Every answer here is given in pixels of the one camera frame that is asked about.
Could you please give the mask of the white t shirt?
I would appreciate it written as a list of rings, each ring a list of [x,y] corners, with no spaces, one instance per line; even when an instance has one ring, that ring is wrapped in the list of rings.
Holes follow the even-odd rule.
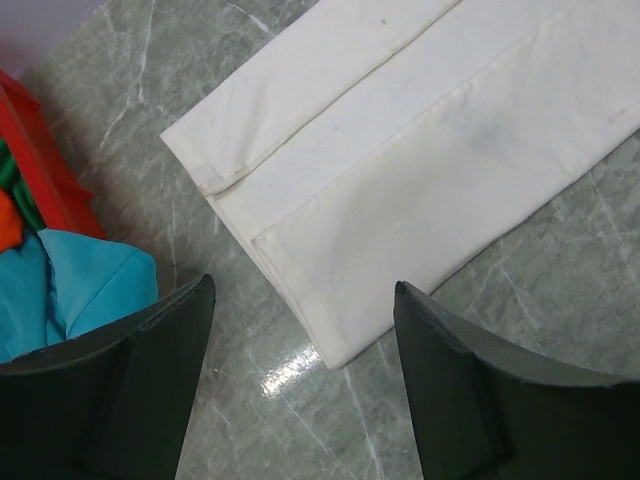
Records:
[[[162,140],[335,369],[638,127],[635,1],[321,1]]]

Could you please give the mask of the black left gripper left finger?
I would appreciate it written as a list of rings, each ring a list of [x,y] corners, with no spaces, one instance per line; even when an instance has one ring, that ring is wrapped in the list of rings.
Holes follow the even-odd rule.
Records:
[[[173,479],[214,317],[204,275],[1,366],[4,479]]]

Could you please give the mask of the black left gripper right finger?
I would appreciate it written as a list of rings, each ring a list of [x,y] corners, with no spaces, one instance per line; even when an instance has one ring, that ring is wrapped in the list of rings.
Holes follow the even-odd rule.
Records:
[[[639,383],[551,359],[395,287],[395,333],[427,479],[635,479]]]

